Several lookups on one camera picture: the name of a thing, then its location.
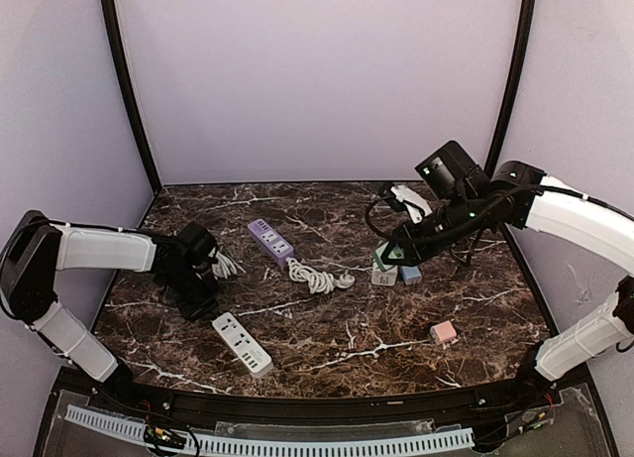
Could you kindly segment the green plug adapter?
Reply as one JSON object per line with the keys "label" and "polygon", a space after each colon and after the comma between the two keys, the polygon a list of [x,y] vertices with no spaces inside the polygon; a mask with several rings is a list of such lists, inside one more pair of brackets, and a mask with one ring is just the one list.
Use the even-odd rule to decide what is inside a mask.
{"label": "green plug adapter", "polygon": [[[376,267],[382,272],[382,273],[387,273],[391,270],[393,270],[394,268],[396,268],[396,265],[394,264],[387,264],[384,259],[382,258],[383,253],[388,249],[389,243],[388,242],[384,242],[383,244],[381,244],[372,254],[373,257],[373,261],[376,265]],[[387,256],[390,260],[401,260],[404,258],[403,256],[403,252],[402,250],[398,247],[398,246],[394,246],[392,249],[389,250],[389,254]]]}

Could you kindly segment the white power strip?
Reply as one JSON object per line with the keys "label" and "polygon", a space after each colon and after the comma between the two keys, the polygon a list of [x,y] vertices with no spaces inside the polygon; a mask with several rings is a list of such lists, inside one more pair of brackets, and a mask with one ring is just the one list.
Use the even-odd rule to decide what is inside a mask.
{"label": "white power strip", "polygon": [[273,368],[270,354],[232,313],[222,313],[212,326],[253,377],[261,378]]}

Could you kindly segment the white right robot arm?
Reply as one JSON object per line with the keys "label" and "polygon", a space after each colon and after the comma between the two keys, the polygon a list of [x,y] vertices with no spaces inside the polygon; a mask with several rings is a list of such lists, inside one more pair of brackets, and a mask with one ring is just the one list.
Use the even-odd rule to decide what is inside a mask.
{"label": "white right robot arm", "polygon": [[493,176],[479,166],[452,166],[436,158],[420,166],[440,200],[432,208],[405,184],[387,183],[380,202],[408,219],[390,232],[371,230],[386,242],[385,264],[417,266],[468,235],[501,225],[560,240],[569,251],[593,255],[625,277],[577,322],[535,345],[519,378],[551,383],[610,347],[633,340],[633,218],[521,162]]}

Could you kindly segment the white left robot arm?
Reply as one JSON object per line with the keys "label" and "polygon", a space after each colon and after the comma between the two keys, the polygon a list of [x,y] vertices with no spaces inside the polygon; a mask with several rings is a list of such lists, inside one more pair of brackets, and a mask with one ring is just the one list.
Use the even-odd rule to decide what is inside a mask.
{"label": "white left robot arm", "polygon": [[1,308],[93,382],[118,390],[133,380],[132,371],[63,305],[55,288],[58,274],[74,270],[152,274],[174,292],[180,315],[196,321],[216,307],[220,286],[212,266],[217,246],[216,238],[197,223],[168,236],[62,222],[30,210],[1,253]]}

